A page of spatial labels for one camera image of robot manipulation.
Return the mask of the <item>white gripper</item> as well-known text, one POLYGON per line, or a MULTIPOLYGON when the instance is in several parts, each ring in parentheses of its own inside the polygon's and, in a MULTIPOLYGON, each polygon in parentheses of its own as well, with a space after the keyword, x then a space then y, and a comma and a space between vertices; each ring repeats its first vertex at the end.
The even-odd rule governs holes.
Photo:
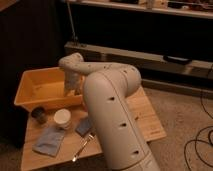
POLYGON ((75 95, 81 94, 81 76, 75 72, 65 72, 64 80, 64 96, 69 96, 72 90, 75 90, 75 95))

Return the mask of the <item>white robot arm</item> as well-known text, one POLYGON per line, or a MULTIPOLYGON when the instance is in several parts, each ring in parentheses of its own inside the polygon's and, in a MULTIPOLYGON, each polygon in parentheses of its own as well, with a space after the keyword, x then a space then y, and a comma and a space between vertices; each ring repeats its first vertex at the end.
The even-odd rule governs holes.
POLYGON ((133 117, 126 98, 141 86, 132 65, 86 62, 79 53, 59 60, 65 72, 65 90, 78 86, 71 76, 83 75, 83 100, 111 171, 160 171, 133 117))

